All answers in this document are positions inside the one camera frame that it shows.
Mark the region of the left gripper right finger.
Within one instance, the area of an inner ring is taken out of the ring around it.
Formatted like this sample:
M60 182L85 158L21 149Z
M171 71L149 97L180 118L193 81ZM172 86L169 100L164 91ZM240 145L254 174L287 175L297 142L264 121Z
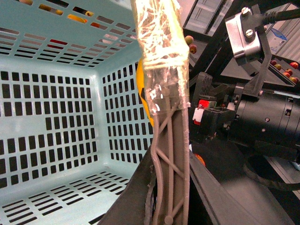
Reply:
M273 194L249 178L220 184L189 154L190 225L292 225L294 222Z

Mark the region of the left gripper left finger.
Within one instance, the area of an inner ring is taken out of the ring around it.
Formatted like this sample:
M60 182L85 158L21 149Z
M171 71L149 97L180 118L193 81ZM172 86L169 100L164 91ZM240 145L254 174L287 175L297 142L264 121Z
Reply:
M98 222L99 225L143 225L150 223L147 199L155 182L155 171L147 150L124 191Z

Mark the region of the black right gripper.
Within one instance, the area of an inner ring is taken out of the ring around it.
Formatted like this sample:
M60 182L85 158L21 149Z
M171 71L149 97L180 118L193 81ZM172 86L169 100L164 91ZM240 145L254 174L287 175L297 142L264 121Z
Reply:
M215 137L253 148L260 155L300 160L300 97L261 91L244 95L242 85L213 87L212 76L201 72L190 81L190 139Z

